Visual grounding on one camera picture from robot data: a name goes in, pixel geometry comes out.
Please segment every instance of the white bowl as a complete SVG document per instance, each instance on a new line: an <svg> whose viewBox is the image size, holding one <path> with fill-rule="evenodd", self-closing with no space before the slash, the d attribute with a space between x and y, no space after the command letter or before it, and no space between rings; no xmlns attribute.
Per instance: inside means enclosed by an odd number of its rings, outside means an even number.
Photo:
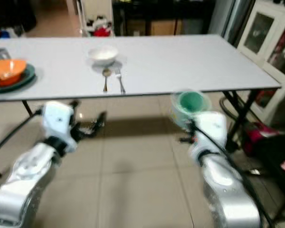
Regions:
<svg viewBox="0 0 285 228"><path fill-rule="evenodd" d="M108 66L112 64L118 55L118 50L111 46L103 46L89 51L89 57L94 64Z"/></svg>

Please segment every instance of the white cabinet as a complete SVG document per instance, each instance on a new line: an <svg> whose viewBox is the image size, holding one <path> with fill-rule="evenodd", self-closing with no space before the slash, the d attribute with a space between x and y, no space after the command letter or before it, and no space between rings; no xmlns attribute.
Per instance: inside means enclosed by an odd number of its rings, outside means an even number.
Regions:
<svg viewBox="0 0 285 228"><path fill-rule="evenodd" d="M262 91L251 107L261 121L270 124L285 99L285 7L257 1L238 50L281 84L278 90Z"/></svg>

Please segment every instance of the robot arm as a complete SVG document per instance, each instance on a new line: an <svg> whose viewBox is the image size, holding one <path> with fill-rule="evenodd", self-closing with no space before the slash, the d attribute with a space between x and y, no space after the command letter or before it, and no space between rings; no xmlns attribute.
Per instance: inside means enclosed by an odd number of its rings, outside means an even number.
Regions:
<svg viewBox="0 0 285 228"><path fill-rule="evenodd" d="M15 161L8 178L0 185L0 228L31 227L42 193L53 180L62 158L76 150L79 140L94 136L103 126L105 113L93 128L83 131L74 120L77 105L48 102L43 107L45 139Z"/></svg>
<svg viewBox="0 0 285 228"><path fill-rule="evenodd" d="M204 196L212 212L214 227L260 228L258 208L247 194L241 175L230 165L220 148L205 136L206 133L219 146L225 147L227 129L224 115L216 112L197 114L189 132L195 139L189 154L202 167Z"/></svg>

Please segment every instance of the green plate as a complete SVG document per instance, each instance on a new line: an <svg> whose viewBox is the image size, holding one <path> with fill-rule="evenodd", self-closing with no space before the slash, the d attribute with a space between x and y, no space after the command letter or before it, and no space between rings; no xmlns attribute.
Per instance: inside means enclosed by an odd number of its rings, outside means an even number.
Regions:
<svg viewBox="0 0 285 228"><path fill-rule="evenodd" d="M35 77L36 77L35 68L31 64L27 64L26 69L21 75L22 79L19 82L11 86L0 87L0 93L7 93L7 92L20 89L26 84L28 84L29 82L31 82Z"/></svg>

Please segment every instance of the orange bowl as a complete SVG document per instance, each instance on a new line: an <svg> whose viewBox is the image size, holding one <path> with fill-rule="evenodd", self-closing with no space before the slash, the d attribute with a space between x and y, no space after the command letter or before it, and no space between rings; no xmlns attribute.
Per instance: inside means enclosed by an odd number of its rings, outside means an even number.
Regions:
<svg viewBox="0 0 285 228"><path fill-rule="evenodd" d="M26 66L24 60L0 60L0 86L9 86L18 82Z"/></svg>

